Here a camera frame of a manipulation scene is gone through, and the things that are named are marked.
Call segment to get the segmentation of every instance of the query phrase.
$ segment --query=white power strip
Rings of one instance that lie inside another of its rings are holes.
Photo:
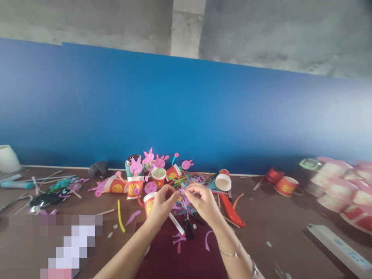
[[[371,279],[372,265],[326,226],[308,224],[308,230],[358,278]]]

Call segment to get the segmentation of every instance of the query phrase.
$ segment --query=green object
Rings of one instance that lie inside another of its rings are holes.
[[[62,188],[66,188],[67,186],[69,186],[72,183],[72,180],[75,180],[75,179],[76,179],[76,176],[60,180],[60,181],[57,182],[57,184],[50,186],[49,190],[54,192],[54,191],[58,191]]]

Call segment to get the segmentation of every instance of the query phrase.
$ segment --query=silver bracelet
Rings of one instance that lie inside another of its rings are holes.
[[[224,256],[229,257],[229,258],[232,258],[232,257],[238,257],[238,254],[240,253],[240,248],[241,248],[241,242],[239,241],[239,247],[238,247],[238,251],[237,251],[236,253],[233,253],[233,254],[227,254],[227,253],[223,252],[221,249],[220,249],[220,252],[221,252],[221,254],[223,254]],[[252,267],[252,277],[251,277],[251,279],[255,279],[255,278],[256,278],[256,275],[257,275],[257,273],[258,273],[258,269],[257,269],[256,263],[255,263],[255,261],[252,259],[252,257],[251,257],[250,255],[248,255],[248,256],[249,256],[249,258],[251,259],[251,261],[252,261],[252,265],[253,265],[253,267]]]

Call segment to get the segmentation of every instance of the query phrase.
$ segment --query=black object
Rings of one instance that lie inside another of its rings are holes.
[[[49,204],[59,203],[61,200],[64,199],[64,198],[59,197],[60,193],[61,192],[42,194],[42,195],[37,196],[34,199],[32,199],[28,205],[30,207],[40,206],[40,208],[43,208],[43,207],[46,207]]]
[[[90,176],[100,176],[101,178],[107,177],[107,171],[109,170],[107,162],[100,161],[94,163],[89,169],[88,173]]]
[[[186,225],[185,225],[185,233],[186,233],[186,239],[187,240],[194,240],[195,238],[195,230],[194,226],[192,225],[190,219],[189,219],[189,214],[186,214]]]

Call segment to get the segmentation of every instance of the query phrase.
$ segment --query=white paper cylinder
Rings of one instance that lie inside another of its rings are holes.
[[[0,145],[0,171],[10,173],[20,169],[21,165],[11,146]]]

